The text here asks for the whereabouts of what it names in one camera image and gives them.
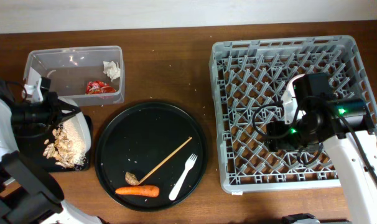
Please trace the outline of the grey plate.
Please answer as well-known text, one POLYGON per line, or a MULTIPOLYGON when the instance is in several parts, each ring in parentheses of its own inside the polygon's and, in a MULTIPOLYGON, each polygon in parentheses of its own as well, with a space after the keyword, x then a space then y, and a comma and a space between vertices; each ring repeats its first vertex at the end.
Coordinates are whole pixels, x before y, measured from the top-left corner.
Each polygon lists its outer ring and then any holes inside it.
POLYGON ((73 121, 74 125, 78 129, 78 132, 80 133, 80 136, 83 138, 86 144, 86 153, 87 153, 91 147, 91 134, 90 134, 90 129, 86 122, 86 119, 82 112, 78 113, 77 115, 75 115, 74 117, 70 119, 73 121))

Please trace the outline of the red snack wrapper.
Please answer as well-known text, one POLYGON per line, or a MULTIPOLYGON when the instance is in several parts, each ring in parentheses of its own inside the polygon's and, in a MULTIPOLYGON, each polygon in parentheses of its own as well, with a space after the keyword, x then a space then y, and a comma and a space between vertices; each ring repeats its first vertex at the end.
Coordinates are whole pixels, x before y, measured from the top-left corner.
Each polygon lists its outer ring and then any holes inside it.
POLYGON ((110 85, 108 85, 107 83, 96 80, 96 81, 92 81, 92 82, 87 83, 85 93, 87 95, 103 94, 103 93, 116 93, 116 90, 113 87, 111 87, 110 85))

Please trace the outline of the white tissue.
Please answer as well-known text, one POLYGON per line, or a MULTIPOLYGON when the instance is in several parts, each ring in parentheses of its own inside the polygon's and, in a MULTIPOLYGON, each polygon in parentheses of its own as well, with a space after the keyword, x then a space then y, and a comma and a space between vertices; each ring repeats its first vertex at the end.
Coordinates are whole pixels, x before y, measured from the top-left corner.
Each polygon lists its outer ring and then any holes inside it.
POLYGON ((107 75, 110 78, 110 80, 113 82, 114 80, 116 80, 117 78, 121 76, 121 69, 118 63, 115 63, 114 61, 111 61, 111 62, 104 61, 103 73, 107 75))

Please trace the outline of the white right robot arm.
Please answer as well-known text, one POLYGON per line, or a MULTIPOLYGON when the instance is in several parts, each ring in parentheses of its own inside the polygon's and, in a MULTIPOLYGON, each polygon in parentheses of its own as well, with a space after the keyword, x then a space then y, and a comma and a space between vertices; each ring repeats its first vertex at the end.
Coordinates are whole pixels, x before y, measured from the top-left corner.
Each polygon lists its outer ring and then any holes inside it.
POLYGON ((307 96, 292 118, 267 124, 273 150, 296 150, 304 166, 326 152, 338 174, 353 223, 377 223, 377 137, 365 102, 307 96))

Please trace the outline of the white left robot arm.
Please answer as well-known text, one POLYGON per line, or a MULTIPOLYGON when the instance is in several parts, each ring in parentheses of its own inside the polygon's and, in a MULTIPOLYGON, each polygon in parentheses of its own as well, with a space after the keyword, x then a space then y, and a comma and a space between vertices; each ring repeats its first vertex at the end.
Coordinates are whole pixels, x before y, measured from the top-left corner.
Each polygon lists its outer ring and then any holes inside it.
POLYGON ((0 79, 0 223, 103 223, 65 200, 57 181, 20 153, 14 128, 44 124, 53 129, 80 113, 50 91, 51 81, 39 78, 23 87, 16 103, 9 82, 0 79))

